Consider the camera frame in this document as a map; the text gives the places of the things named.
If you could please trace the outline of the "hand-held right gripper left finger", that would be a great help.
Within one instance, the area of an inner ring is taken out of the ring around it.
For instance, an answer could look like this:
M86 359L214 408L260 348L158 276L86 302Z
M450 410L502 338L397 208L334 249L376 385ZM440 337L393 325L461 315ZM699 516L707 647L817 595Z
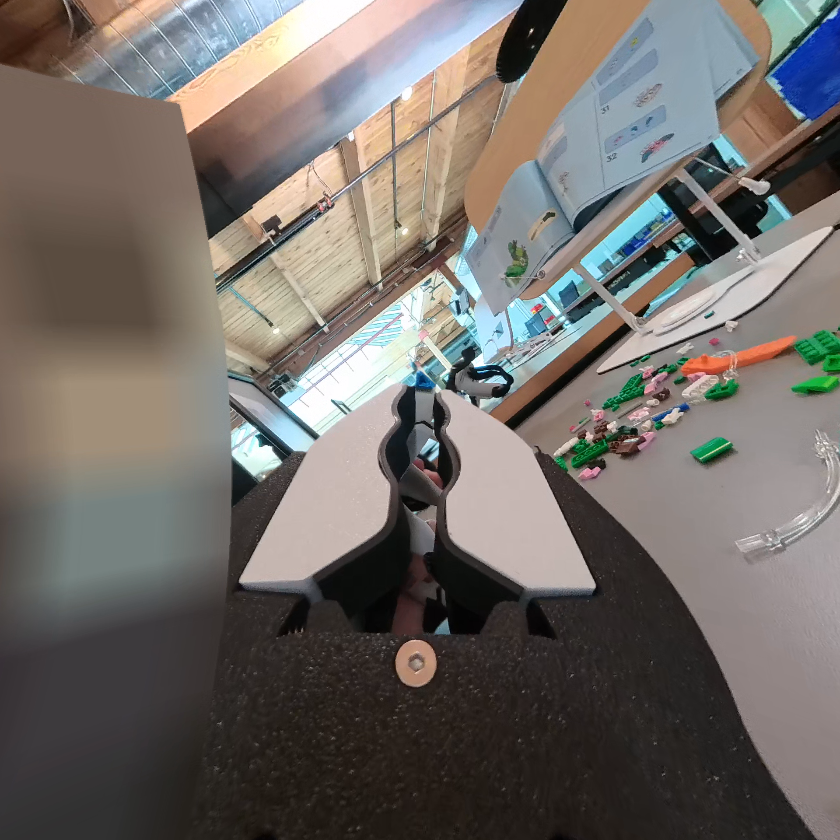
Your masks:
M411 559L399 481L416 391L392 385L313 443L238 578L246 592L336 602L354 617L385 601L392 631Z

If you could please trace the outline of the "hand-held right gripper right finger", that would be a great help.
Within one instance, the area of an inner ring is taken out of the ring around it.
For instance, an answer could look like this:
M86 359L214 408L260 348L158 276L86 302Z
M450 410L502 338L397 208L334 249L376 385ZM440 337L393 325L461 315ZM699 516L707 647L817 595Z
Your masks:
M498 605L529 622L541 601L592 597L593 573L532 449L452 392L436 396L434 431L443 491L427 561L448 632L479 634Z

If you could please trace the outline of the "pile of green pink lego pieces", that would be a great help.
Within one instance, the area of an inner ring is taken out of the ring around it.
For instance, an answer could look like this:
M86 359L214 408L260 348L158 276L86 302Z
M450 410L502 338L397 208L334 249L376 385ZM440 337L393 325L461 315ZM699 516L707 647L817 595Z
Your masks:
M570 439L552 456L558 467L575 472L579 481L594 480L605 472L607 456L640 455L693 409L739 390L739 356L729 350L660 366L647 361L644 356L632 362L637 371L621 390L571 427Z

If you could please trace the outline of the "transparent curved lego piece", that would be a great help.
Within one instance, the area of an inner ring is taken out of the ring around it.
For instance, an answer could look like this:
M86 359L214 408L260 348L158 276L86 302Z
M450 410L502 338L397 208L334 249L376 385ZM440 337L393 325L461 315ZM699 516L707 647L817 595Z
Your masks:
M745 560L750 562L785 551L816 530L837 509L839 503L839 447L838 442L821 429L815 431L815 456L826 468L826 486L822 495L792 520L748 537L734 544Z

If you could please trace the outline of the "orange lego brick separator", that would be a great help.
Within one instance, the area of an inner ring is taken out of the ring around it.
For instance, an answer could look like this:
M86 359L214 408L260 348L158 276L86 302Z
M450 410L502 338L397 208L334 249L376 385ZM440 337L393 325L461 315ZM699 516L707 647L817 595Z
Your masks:
M697 374L724 375L737 373L741 368L777 357L792 348L797 340L796 336L790 335L738 352L727 350L717 354L704 353L683 363L679 370L685 377Z

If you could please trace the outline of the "green studded lego plate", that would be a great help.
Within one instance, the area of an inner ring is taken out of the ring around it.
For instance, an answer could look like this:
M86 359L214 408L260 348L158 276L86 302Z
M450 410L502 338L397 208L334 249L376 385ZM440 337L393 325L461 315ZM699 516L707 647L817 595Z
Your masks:
M792 347L804 362L815 365L839 355L839 338L836 332L819 330L806 339L795 341Z

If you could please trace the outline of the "spare white black gripper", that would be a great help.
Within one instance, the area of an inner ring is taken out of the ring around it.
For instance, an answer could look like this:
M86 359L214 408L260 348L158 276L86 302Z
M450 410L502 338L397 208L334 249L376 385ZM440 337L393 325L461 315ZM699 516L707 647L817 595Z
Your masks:
M506 396L514 378L499 364L475 366L476 356L474 346L465 347L449 369L446 389L467 396L474 406L479 406L481 400Z

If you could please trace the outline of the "grey desk with wooden edge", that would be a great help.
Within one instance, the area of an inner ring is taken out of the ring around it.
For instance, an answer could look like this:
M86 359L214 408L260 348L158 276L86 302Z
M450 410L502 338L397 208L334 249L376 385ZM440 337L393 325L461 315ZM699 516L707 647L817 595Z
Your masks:
M617 297L625 309L638 316L663 291L694 268L687 254L668 259L621 290ZM570 330L560 333L545 350L521 363L513 372L510 392L500 400L483 406L503 423L516 420L555 385L562 387L616 341L631 332L624 320L605 303L595 307Z

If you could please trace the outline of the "black round disc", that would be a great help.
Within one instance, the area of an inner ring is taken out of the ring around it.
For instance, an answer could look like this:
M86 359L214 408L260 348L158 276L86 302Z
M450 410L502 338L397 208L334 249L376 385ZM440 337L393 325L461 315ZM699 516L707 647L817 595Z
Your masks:
M566 1L523 1L497 54L496 76L504 84L522 79L563 12Z

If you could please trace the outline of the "stack of blue bins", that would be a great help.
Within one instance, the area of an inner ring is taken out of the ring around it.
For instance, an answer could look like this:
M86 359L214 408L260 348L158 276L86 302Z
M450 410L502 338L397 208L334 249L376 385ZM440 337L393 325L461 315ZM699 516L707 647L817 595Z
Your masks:
M771 64L766 79L793 110L809 121L838 104L838 2L820 9L815 21Z

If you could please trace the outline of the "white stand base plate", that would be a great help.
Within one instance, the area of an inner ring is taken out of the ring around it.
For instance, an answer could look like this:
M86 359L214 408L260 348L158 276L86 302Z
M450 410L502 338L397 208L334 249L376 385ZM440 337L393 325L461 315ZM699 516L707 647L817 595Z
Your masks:
M655 315L644 332L633 332L596 373L606 374L739 320L768 300L834 232L834 227L818 228Z

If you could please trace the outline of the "silver air duct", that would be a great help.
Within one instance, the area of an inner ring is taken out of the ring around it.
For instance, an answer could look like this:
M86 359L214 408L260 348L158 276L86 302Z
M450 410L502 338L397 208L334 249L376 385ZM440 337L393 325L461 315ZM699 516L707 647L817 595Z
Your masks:
M265 31L316 43L369 2L65 2L88 29L49 74L64 80L167 99Z

